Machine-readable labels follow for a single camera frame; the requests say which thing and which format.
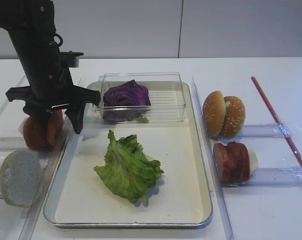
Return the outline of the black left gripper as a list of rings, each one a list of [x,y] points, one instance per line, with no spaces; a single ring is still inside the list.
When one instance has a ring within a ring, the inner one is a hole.
[[[23,112],[28,115],[23,124],[23,136],[29,147],[49,147],[47,140],[47,112],[66,109],[73,130],[80,134],[87,103],[98,105],[99,91],[73,84],[70,67],[63,67],[57,51],[20,51],[18,57],[29,81],[28,86],[12,87],[6,92],[10,102],[27,103]]]

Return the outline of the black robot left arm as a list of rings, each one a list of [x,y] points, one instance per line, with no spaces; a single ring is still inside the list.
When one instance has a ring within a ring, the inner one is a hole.
[[[74,85],[70,68],[78,66],[79,53],[60,52],[63,39],[54,16],[51,0],[0,0],[0,28],[8,32],[29,82],[10,88],[6,97],[25,102],[23,136],[33,150],[55,145],[64,116],[79,134],[86,104],[101,100],[98,91]]]

